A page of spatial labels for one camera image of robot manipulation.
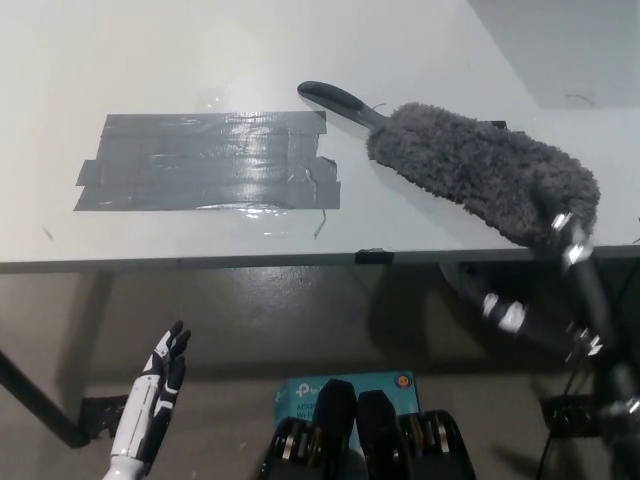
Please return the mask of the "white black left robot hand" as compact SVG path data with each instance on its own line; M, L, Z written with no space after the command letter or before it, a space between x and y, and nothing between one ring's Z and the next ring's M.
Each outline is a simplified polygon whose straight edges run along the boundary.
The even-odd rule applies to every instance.
M176 322L154 347L132 389L120 417L111 449L113 459L128 458L148 473L171 422L182 387L184 352L191 331Z

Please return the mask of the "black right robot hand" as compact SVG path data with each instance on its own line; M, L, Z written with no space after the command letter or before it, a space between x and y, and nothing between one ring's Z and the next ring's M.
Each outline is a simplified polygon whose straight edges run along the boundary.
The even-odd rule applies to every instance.
M581 353L619 358L624 345L611 313L602 282L592 258L593 248L577 215L539 186L531 189L539 217L551 233L551 251L562 276L580 300L583 319L565 326L558 320L534 313L518 301L509 301L483 286L471 284L470 298L483 320L513 337L522 337L556 354Z

